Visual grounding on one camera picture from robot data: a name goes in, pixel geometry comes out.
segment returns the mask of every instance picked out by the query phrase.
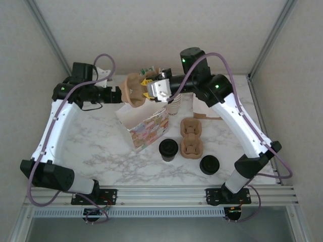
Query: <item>black lid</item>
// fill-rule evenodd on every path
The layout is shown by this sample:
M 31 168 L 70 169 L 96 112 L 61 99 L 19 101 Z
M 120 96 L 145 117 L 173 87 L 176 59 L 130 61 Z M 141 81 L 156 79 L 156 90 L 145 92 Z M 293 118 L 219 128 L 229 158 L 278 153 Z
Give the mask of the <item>black lid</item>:
M 213 175 L 220 168 L 219 160 L 212 155 L 206 155 L 200 162 L 200 169 L 204 174 Z
M 159 144 L 159 152 L 162 156 L 171 158 L 178 152 L 178 144 L 175 140 L 165 139 Z

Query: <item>cardboard cup holder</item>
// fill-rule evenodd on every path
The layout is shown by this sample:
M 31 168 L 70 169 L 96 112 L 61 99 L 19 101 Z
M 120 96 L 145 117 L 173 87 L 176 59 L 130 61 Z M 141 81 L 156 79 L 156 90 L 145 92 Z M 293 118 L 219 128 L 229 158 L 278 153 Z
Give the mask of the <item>cardboard cup holder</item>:
M 202 134 L 201 121 L 187 117 L 181 121 L 181 154 L 187 159 L 199 159 L 203 154 L 203 143 L 200 140 Z

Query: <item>marble table surface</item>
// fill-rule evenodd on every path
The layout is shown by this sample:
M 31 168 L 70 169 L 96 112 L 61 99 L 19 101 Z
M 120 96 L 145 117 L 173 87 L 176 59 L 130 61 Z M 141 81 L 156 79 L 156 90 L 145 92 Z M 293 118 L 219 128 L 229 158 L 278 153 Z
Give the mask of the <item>marble table surface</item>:
M 123 80 L 114 76 L 110 86 Z M 256 111 L 245 76 L 235 76 L 238 95 L 249 115 L 258 124 Z M 63 154 L 67 167 L 88 178 L 97 179 L 102 186 L 165 186 L 165 185 L 221 185 L 234 171 L 234 162 L 243 155 L 237 138 L 222 120 L 204 120 L 201 139 L 205 155 L 214 155 L 220 169 L 206 175 L 199 168 L 201 159 L 185 159 L 180 152 L 172 162 L 164 162 L 158 146 L 163 139 L 172 138 L 178 143 L 180 122 L 193 116 L 192 94 L 182 95 L 182 104 L 175 116 L 170 116 L 168 133 L 139 153 L 132 151 L 121 136 L 115 111 L 123 104 L 105 104 L 100 110 L 79 112 L 75 119 Z M 262 173 L 273 174 L 268 163 Z M 251 184 L 275 184 L 274 178 L 258 176 Z

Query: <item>metal enclosure frame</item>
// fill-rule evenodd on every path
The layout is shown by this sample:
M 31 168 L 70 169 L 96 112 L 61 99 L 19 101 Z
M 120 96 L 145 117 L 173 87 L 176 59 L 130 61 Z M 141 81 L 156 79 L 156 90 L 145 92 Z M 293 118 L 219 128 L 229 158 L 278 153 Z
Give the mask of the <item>metal enclosure frame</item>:
M 34 0 L 24 0 L 40 29 L 44 33 L 49 45 L 54 54 L 59 59 L 62 67 L 68 75 L 71 74 L 71 69 L 53 37 L 49 27 L 46 24 L 36 2 Z M 279 35 L 284 23 L 295 6 L 297 0 L 287 0 L 282 11 L 279 14 L 266 42 L 263 45 L 252 69 L 248 74 L 248 85 L 251 96 L 255 104 L 255 109 L 258 115 L 261 129 L 267 133 L 264 120 L 258 105 L 255 95 L 252 78 L 259 70 L 264 59 L 268 55 L 272 45 Z M 272 166 L 277 174 L 280 174 L 277 168 L 277 162 L 273 160 Z M 310 233 L 306 228 L 305 220 L 301 214 L 300 207 L 292 186 L 284 186 L 283 181 L 279 181 L 277 185 L 258 185 L 255 188 L 261 196 L 263 206 L 286 206 L 289 215 L 292 230 L 295 240 L 300 242 L 311 241 Z M 222 207 L 212 207 L 206 203 L 206 188 L 219 188 L 220 186 L 113 186 L 102 187 L 105 189 L 118 189 L 117 203 L 114 206 L 115 210 L 120 211 L 115 213 L 116 217 L 142 217 L 154 216 L 158 217 L 158 211 L 171 211 L 172 216 L 218 216 L 221 215 Z M 33 194 L 38 202 L 47 202 L 48 198 L 54 195 L 53 190 L 34 188 Z M 258 198 L 253 190 L 250 190 L 252 203 L 244 206 L 258 206 Z M 32 218 L 36 217 L 83 217 L 82 211 L 84 207 L 90 208 L 93 206 L 73 206 L 70 204 L 71 195 L 61 193 L 57 199 L 46 208 L 36 208 L 30 204 L 26 198 L 23 207 L 20 211 L 19 218 L 15 225 L 14 232 L 10 241 L 23 242 L 26 240 L 28 231 L 31 225 Z

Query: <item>stack of paper cups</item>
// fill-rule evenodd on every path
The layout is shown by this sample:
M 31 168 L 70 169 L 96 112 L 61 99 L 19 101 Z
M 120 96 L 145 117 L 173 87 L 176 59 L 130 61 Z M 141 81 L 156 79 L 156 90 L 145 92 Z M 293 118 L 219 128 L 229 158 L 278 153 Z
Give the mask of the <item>stack of paper cups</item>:
M 169 115 L 176 115 L 178 113 L 178 109 L 180 108 L 182 100 L 182 95 L 178 94 L 172 103 L 167 105 Z

